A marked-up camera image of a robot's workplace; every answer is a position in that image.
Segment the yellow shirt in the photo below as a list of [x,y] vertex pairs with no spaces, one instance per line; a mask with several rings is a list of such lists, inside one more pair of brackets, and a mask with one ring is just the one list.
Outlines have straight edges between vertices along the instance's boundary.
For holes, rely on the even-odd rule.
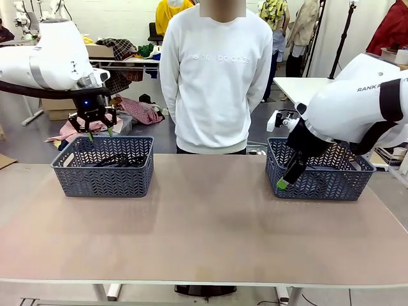
[[167,0],[162,0],[156,10],[156,31],[159,35],[165,35],[168,27],[168,22],[176,14],[184,11],[194,5],[189,0],[184,0],[182,6],[174,8],[171,7]]

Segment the basket rim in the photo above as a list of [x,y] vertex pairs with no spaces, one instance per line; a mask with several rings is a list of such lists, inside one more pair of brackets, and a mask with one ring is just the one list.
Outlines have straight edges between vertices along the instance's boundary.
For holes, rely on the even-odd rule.
[[[272,156],[275,160],[277,160],[275,152],[272,150],[272,146],[270,145],[270,140],[287,140],[287,137],[269,137],[268,138],[268,148],[272,153]],[[356,155],[357,158],[364,160],[368,164],[368,166],[371,167],[372,170],[331,170],[331,169],[325,169],[325,170],[319,170],[319,169],[307,169],[306,171],[308,172],[337,172],[337,173],[375,173],[377,170],[374,167],[374,165],[370,162],[367,161],[363,156]],[[281,166],[281,164],[276,163],[276,165],[282,169],[286,170],[286,167]]]
[[[55,164],[58,162],[59,158],[68,150],[70,149],[70,147],[72,146],[72,143],[74,143],[75,141],[77,141],[79,138],[85,138],[85,139],[89,139],[88,136],[84,136],[84,135],[80,135],[78,137],[76,137],[71,143],[69,143],[69,145],[67,145],[64,150],[62,150],[58,156],[51,162],[50,166],[53,169],[73,169],[73,170],[80,170],[80,169],[92,169],[92,170],[104,170],[104,171],[117,171],[118,169],[122,169],[122,170],[143,170],[147,167],[148,162],[146,160],[146,163],[143,167],[141,168],[95,168],[95,167],[61,167],[61,166],[56,166]],[[152,136],[114,136],[114,137],[110,137],[110,136],[94,136],[94,138],[108,138],[108,139],[112,139],[112,138],[133,138],[133,139],[137,139],[137,138],[143,138],[143,139],[151,139],[152,140],[152,145],[150,146],[150,150],[149,150],[149,154],[147,154],[148,159],[149,156],[152,155],[153,152],[153,143],[154,143],[154,137]]]

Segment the pink checkered cloth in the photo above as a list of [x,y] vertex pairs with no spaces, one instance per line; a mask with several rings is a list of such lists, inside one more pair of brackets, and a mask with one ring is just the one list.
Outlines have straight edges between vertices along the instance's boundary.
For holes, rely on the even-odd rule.
[[163,120],[163,117],[159,116],[152,105],[148,103],[123,98],[119,94],[116,95],[116,98],[120,98],[122,102],[119,103],[119,105],[130,114],[130,116],[142,124],[150,125]]
[[[110,113],[106,114],[106,118],[109,120],[112,119],[112,115]],[[85,125],[85,121],[81,118],[78,118],[78,123],[81,126]],[[106,131],[106,125],[102,123],[102,121],[95,121],[89,124],[89,130],[96,133],[100,131]],[[65,125],[59,130],[60,136],[50,137],[45,142],[53,142],[56,140],[66,140],[67,142],[72,142],[78,136],[87,135],[85,133],[78,133],[76,129],[72,126],[72,124],[67,121]]]

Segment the gray plastic basket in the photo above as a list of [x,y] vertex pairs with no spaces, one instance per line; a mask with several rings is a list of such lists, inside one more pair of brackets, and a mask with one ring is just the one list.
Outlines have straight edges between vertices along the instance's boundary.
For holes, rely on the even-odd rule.
[[375,172],[366,159],[351,153],[348,144],[334,144],[321,157],[309,159],[306,171],[285,190],[277,187],[294,152],[287,138],[269,138],[266,172],[277,198],[356,201]]
[[[141,198],[153,173],[153,138],[140,136],[87,136],[72,141],[52,162],[66,196]],[[126,154],[147,156],[141,168],[95,168],[105,158]]]

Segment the beige jacket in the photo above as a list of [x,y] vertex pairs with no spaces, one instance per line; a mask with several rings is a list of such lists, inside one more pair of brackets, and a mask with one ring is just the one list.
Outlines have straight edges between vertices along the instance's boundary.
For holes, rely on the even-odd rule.
[[300,8],[296,21],[289,24],[291,36],[288,39],[287,47],[292,43],[296,46],[307,46],[313,34],[320,11],[320,0],[305,0]]

